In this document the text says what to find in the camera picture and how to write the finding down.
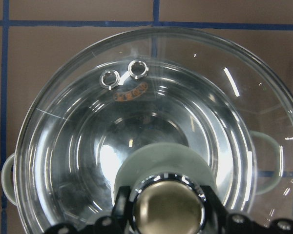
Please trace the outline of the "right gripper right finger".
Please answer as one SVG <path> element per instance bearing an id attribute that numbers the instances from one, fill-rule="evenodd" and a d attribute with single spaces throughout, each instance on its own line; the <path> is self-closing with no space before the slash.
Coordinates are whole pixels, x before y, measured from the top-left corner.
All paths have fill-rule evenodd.
<path id="1" fill-rule="evenodd" d="M 201 189 L 205 196 L 205 234 L 293 234 L 293 220 L 279 218 L 264 227 L 242 213 L 228 211 L 210 186 Z"/>

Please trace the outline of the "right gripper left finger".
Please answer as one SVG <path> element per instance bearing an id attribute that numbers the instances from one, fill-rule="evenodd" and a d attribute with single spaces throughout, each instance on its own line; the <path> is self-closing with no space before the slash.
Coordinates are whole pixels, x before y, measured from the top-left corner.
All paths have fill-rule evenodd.
<path id="1" fill-rule="evenodd" d="M 110 215 L 98 218 L 93 224 L 77 230 L 72 224 L 60 223 L 48 228 L 46 234 L 123 234 L 130 220 L 133 203 L 129 201 L 129 186 L 119 188 L 115 205 Z"/>

